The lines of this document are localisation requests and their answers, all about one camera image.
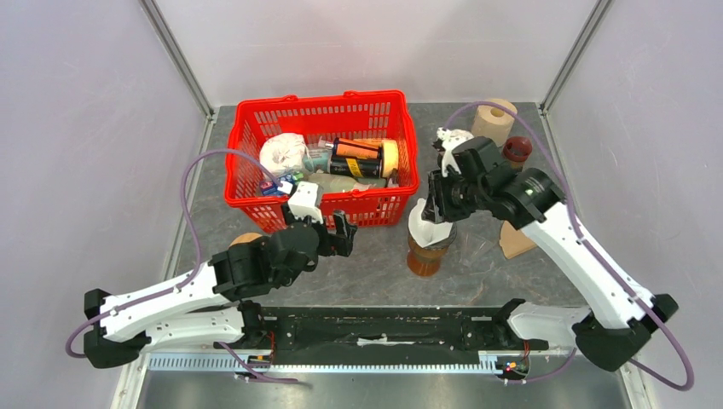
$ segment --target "orange object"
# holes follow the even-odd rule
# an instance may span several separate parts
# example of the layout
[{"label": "orange object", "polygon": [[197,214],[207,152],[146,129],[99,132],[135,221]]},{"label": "orange object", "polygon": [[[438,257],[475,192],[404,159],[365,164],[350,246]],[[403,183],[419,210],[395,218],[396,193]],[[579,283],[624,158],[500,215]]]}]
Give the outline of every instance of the orange object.
[{"label": "orange object", "polygon": [[[343,210],[359,227],[392,226],[399,222],[407,200],[417,192],[417,135],[398,90],[355,92],[339,96],[243,101],[236,108],[236,122],[228,147],[258,156],[266,140],[282,132],[304,136],[308,146],[320,139],[391,139],[399,147],[399,187],[347,193],[326,193],[321,213],[333,227],[332,213]],[[243,210],[266,233],[284,228],[281,205],[287,198],[257,197],[261,170],[235,155],[226,157],[224,198],[229,206]]]},{"label": "orange object", "polygon": [[421,247],[414,241],[412,234],[408,234],[407,243],[409,244],[409,253],[407,253],[407,267],[419,277],[434,275],[439,270],[439,266],[442,265],[442,256],[447,254],[449,245],[451,245],[453,241],[454,236],[450,236],[450,238],[436,245]]},{"label": "orange object", "polygon": [[500,230],[500,247],[502,247],[502,254],[509,260],[534,249],[537,245],[524,233],[515,230],[510,222],[504,222]]},{"label": "orange object", "polygon": [[258,239],[259,237],[261,237],[261,234],[259,234],[259,233],[243,233],[241,236],[235,238],[234,241],[232,241],[228,247],[231,247],[232,245],[237,245],[240,243],[249,243],[255,239]]},{"label": "orange object", "polygon": [[358,159],[382,159],[382,148],[362,141],[337,138],[334,142],[327,142],[327,148],[332,149],[332,155],[348,156]]}]

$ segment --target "red plastic basket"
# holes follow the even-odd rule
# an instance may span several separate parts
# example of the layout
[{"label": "red plastic basket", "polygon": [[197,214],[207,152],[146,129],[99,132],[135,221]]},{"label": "red plastic basket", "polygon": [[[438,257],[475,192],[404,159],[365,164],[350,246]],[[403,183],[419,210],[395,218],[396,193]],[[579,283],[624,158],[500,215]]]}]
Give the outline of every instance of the red plastic basket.
[{"label": "red plastic basket", "polygon": [[[343,210],[349,221],[360,227],[397,224],[407,200],[417,192],[417,137],[401,91],[243,101],[236,108],[228,147],[258,157],[263,143],[282,132],[303,135],[307,144],[342,137],[393,139],[399,146],[399,187],[324,194],[321,212],[329,227],[334,225],[334,210]],[[228,155],[226,171],[224,196],[229,206],[243,210],[266,233],[286,226],[281,204],[287,198],[257,196],[261,170]]]}]

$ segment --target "gray table surface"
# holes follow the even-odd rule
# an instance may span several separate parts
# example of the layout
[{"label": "gray table surface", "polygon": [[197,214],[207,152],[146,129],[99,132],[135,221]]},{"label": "gray table surface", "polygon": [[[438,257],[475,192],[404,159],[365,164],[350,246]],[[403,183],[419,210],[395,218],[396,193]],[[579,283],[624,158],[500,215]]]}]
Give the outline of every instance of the gray table surface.
[{"label": "gray table surface", "polygon": [[[462,104],[409,104],[419,141],[417,194],[408,201],[399,224],[385,228],[360,228],[351,257],[325,257],[316,271],[303,273],[291,287],[272,290],[254,300],[269,306],[311,305],[472,305],[499,306],[511,298],[555,306],[580,306],[584,299],[552,260],[534,249],[506,260],[498,244],[501,222],[488,212],[478,212],[459,223],[457,240],[442,260],[439,272],[429,278],[412,274],[406,264],[407,218],[417,198],[427,194],[426,173],[434,170],[436,151],[431,147],[436,130]],[[516,103],[519,113],[544,138],[535,104]],[[208,148],[225,147],[234,124],[235,107],[222,107]],[[473,112],[457,123],[470,129]],[[515,124],[511,135],[525,135]],[[535,149],[527,161],[552,174]],[[228,248],[245,232],[262,231],[241,210],[223,199],[226,169],[223,158],[207,159],[196,188],[192,218],[198,229],[204,257]],[[177,272],[190,270],[194,249],[188,232],[182,242]]]}]

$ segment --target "plastic bottle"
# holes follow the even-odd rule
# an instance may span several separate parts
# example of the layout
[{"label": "plastic bottle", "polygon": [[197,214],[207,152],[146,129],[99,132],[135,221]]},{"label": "plastic bottle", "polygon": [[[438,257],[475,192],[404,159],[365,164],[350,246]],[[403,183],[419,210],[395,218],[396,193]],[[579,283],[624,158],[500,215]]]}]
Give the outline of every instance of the plastic bottle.
[{"label": "plastic bottle", "polygon": [[329,175],[328,173],[312,173],[306,180],[319,185],[324,193],[344,193],[369,189],[369,185],[363,185],[353,177]]}]

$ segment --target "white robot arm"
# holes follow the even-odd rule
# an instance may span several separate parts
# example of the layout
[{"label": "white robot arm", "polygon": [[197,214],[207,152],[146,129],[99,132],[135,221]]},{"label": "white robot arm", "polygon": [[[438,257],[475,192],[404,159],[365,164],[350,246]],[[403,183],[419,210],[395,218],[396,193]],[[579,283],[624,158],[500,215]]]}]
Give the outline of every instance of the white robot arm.
[{"label": "white robot arm", "polygon": [[[181,345],[243,345],[245,340],[257,344],[265,336],[258,304],[244,299],[291,285],[302,271],[315,269],[318,256],[351,253],[356,226],[346,221],[343,212],[335,212],[336,233],[329,233],[320,201],[318,185],[300,182],[283,206],[288,228],[214,255],[182,289],[179,284],[188,273],[128,294],[88,291],[84,302],[88,319],[109,313],[84,334],[90,363],[97,368],[119,366],[141,353]],[[174,291],[117,310],[169,288]]]},{"label": "white robot arm", "polygon": [[[657,329],[645,311],[578,241],[564,195],[541,170],[515,172],[497,146],[484,137],[442,133],[435,147],[440,170],[429,174],[429,196],[409,218],[409,232],[420,245],[446,239],[453,222],[476,210],[489,210],[542,248],[585,297],[589,307],[557,308],[512,300],[506,323],[511,337],[541,339],[551,346],[576,346],[597,366],[614,371],[628,361]],[[631,278],[577,221],[586,240],[664,321],[678,306],[667,294],[652,295]]]}]

